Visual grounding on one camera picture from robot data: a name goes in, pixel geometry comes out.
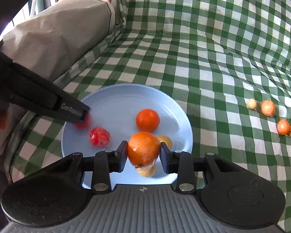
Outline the orange tomato on plate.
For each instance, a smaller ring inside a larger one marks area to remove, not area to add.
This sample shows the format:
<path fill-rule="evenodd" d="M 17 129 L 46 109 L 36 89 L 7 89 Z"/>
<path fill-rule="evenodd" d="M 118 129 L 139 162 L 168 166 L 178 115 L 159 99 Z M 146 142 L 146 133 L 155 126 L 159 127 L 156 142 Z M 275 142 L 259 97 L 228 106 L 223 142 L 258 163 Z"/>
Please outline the orange tomato on plate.
<path fill-rule="evenodd" d="M 160 117 L 156 111 L 144 109 L 136 115 L 135 123 L 140 131 L 153 132 L 160 124 Z"/>

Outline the white garment steamer stand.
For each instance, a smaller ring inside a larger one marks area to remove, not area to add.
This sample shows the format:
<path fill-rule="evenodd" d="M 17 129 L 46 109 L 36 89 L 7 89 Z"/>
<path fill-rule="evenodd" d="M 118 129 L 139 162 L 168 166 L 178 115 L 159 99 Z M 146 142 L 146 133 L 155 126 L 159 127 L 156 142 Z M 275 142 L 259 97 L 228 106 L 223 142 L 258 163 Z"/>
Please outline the white garment steamer stand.
<path fill-rule="evenodd" d="M 31 3 L 29 4 L 30 9 L 29 9 L 29 17 L 33 18 L 36 16 L 39 12 L 39 0 L 31 0 Z"/>

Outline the red wrapped fruit on plate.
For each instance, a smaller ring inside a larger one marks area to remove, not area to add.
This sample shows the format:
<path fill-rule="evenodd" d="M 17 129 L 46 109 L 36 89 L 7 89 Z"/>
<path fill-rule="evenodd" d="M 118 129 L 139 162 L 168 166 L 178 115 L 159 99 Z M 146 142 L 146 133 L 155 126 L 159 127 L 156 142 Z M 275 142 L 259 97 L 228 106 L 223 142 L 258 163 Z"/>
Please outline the red wrapped fruit on plate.
<path fill-rule="evenodd" d="M 111 141 L 110 133 L 102 127 L 94 127 L 89 134 L 89 140 L 92 146 L 97 148 L 106 148 Z"/>

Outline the beige round fruit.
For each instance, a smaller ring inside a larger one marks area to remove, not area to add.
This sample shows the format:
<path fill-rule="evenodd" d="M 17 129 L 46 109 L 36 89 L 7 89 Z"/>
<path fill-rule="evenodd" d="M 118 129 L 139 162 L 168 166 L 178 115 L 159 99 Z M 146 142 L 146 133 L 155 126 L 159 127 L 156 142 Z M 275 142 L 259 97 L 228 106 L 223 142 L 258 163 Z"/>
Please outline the beige round fruit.
<path fill-rule="evenodd" d="M 157 139 L 159 140 L 159 142 L 165 143 L 170 150 L 172 149 L 173 142 L 168 136 L 165 135 L 157 136 Z"/>
<path fill-rule="evenodd" d="M 143 177 L 153 177 L 156 173 L 157 167 L 155 164 L 146 167 L 137 167 L 137 173 Z"/>

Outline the beige round fruit upper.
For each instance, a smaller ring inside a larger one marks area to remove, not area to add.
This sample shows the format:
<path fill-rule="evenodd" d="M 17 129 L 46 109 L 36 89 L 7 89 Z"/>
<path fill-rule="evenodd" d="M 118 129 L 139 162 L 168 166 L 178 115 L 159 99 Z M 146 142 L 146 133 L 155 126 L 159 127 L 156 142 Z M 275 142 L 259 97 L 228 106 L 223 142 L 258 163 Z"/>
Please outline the beige round fruit upper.
<path fill-rule="evenodd" d="M 172 149 L 173 142 L 168 136 L 165 135 L 157 136 L 157 139 L 159 140 L 159 142 L 165 143 L 170 150 Z"/>

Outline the orange fruit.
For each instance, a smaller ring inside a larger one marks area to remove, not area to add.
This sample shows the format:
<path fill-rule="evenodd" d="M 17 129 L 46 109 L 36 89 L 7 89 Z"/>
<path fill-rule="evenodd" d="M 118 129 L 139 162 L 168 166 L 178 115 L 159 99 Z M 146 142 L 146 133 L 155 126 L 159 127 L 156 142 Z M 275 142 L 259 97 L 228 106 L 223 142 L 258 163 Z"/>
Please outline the orange fruit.
<path fill-rule="evenodd" d="M 287 135 L 291 130 L 290 124 L 286 119 L 280 119 L 277 123 L 277 131 L 280 135 Z"/>
<path fill-rule="evenodd" d="M 132 135 L 128 141 L 127 154 L 134 167 L 148 167 L 160 153 L 160 141 L 149 132 L 141 131 Z"/>
<path fill-rule="evenodd" d="M 263 113 L 263 115 L 267 116 L 267 117 L 271 117 L 275 114 L 275 104 L 273 101 L 271 100 L 264 100 L 261 105 L 260 105 L 260 109 L 261 112 Z"/>

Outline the green white checkered cloth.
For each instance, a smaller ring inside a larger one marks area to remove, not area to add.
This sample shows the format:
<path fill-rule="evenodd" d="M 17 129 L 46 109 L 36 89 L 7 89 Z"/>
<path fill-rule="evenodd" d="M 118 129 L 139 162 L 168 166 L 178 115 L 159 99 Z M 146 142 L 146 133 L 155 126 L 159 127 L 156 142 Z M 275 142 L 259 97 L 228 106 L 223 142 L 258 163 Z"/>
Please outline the green white checkered cloth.
<path fill-rule="evenodd" d="M 103 86 L 153 86 L 185 110 L 193 154 L 215 152 L 278 185 L 291 232 L 291 0 L 118 0 L 120 24 L 55 83 L 82 99 Z M 254 98 L 255 110 L 247 107 Z M 264 100 L 275 114 L 263 115 Z"/>

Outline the red fruit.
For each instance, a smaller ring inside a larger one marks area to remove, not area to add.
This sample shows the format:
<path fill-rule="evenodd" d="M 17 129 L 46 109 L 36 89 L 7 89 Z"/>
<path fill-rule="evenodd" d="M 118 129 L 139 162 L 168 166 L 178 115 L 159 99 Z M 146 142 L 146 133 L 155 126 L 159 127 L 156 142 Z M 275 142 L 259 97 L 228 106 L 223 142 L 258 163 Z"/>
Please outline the red fruit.
<path fill-rule="evenodd" d="M 102 127 L 94 127 L 89 134 L 89 140 L 92 146 L 97 148 L 106 148 L 111 141 L 110 133 Z"/>
<path fill-rule="evenodd" d="M 87 114 L 82 124 L 75 124 L 78 129 L 87 129 L 91 126 L 91 115 Z"/>

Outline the beige round fruit lower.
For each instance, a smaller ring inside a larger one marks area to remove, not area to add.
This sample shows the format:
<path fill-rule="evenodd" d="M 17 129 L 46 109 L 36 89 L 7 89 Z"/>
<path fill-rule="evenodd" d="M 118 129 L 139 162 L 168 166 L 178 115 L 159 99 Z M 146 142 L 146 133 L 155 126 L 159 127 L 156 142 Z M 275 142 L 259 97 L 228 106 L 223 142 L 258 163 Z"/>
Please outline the beige round fruit lower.
<path fill-rule="evenodd" d="M 155 164 L 146 167 L 137 167 L 137 173 L 143 177 L 153 177 L 156 173 L 157 167 Z"/>

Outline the light blue plate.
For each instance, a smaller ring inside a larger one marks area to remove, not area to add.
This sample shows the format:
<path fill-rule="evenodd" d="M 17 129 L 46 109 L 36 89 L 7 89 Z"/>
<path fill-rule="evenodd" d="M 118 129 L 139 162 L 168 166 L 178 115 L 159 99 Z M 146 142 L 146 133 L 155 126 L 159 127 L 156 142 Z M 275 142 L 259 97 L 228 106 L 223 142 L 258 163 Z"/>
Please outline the light blue plate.
<path fill-rule="evenodd" d="M 155 110 L 160 125 L 154 135 L 168 136 L 176 152 L 192 152 L 193 133 L 190 121 L 182 107 L 170 96 L 155 88 L 139 84 L 116 84 L 102 88 L 83 102 L 90 107 L 91 125 L 78 129 L 65 123 L 62 132 L 61 149 L 64 157 L 80 152 L 84 157 L 94 156 L 101 149 L 90 144 L 89 133 L 94 127 L 102 127 L 111 135 L 108 149 L 116 150 L 119 144 L 139 130 L 135 117 L 143 109 Z"/>

